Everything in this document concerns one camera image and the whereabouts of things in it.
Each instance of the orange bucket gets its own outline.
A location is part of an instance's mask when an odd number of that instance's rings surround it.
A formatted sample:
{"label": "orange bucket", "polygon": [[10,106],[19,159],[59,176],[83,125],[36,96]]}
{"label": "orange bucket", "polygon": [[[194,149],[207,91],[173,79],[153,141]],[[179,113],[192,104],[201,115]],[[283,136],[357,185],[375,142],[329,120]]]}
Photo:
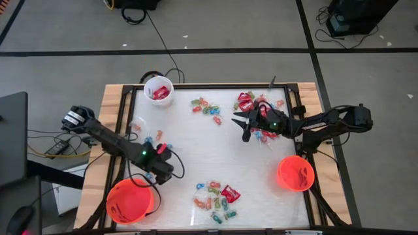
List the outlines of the orange bucket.
{"label": "orange bucket", "polygon": [[[135,183],[147,185],[141,179],[134,178]],[[141,188],[134,185],[131,179],[122,180],[113,187],[106,200],[107,214],[121,225],[136,223],[152,211],[154,206],[151,187]]]}
{"label": "orange bucket", "polygon": [[314,169],[302,157],[294,155],[281,160],[277,170],[277,181],[280,187],[302,192],[312,186],[314,179]]}

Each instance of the floor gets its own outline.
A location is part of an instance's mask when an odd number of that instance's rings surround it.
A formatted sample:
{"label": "floor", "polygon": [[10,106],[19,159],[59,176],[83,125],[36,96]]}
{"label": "floor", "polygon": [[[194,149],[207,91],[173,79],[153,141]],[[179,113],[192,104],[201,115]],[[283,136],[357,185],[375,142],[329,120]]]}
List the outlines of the floor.
{"label": "floor", "polygon": [[[418,230],[418,2],[399,0],[354,51],[315,39],[325,28],[315,20],[317,10],[329,3],[163,0],[150,15],[187,82],[277,76],[277,82],[317,82],[325,108],[364,103],[374,127],[343,146],[362,226]],[[129,25],[101,0],[10,0],[0,30],[0,96],[29,93],[30,129],[58,131],[73,104],[98,114],[106,84],[137,83],[146,71],[173,68],[149,19]],[[53,142],[29,143],[46,150]],[[86,161],[29,158],[59,169]],[[71,228],[74,213],[57,218],[51,194],[42,204],[47,232]]]}

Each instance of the white cup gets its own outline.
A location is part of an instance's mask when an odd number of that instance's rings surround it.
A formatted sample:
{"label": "white cup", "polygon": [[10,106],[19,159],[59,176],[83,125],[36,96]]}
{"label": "white cup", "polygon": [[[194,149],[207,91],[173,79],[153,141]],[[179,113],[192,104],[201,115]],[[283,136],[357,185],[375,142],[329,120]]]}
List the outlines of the white cup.
{"label": "white cup", "polygon": [[[153,100],[152,96],[154,91],[162,88],[163,86],[167,87],[170,91],[169,95],[161,100]],[[145,97],[155,106],[170,106],[173,96],[174,96],[174,86],[168,78],[163,76],[156,76],[149,79],[144,86]]]}

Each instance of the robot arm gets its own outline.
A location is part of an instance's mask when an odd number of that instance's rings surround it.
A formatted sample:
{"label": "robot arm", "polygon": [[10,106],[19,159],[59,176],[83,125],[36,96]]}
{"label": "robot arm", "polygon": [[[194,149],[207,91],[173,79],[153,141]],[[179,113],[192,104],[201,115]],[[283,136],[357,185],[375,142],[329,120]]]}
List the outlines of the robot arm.
{"label": "robot arm", "polygon": [[[263,115],[263,108],[271,109]],[[362,104],[359,106],[343,105],[327,112],[307,117],[302,120],[289,118],[284,112],[275,110],[267,102],[254,102],[254,109],[247,112],[236,112],[234,115],[248,118],[248,123],[233,119],[244,130],[242,140],[248,142],[251,128],[262,129],[286,138],[294,138],[302,134],[302,150],[315,153],[322,141],[347,132],[363,133],[373,126],[370,110]]]}
{"label": "robot arm", "polygon": [[113,156],[128,158],[135,166],[156,175],[158,184],[171,179],[174,167],[166,161],[171,158],[171,151],[159,144],[154,149],[152,144],[132,143],[124,137],[103,126],[95,119],[93,110],[83,106],[73,106],[61,121],[62,130],[77,134],[89,134],[100,141],[105,152]]}

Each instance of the mouse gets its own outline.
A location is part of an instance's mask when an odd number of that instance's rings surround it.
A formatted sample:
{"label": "mouse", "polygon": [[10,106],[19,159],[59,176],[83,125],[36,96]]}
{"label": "mouse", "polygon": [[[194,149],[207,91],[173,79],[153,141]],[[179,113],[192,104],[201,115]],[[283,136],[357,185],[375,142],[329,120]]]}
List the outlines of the mouse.
{"label": "mouse", "polygon": [[7,235],[22,235],[26,230],[29,222],[32,219],[32,206],[22,206],[12,216],[8,222],[6,234]]}

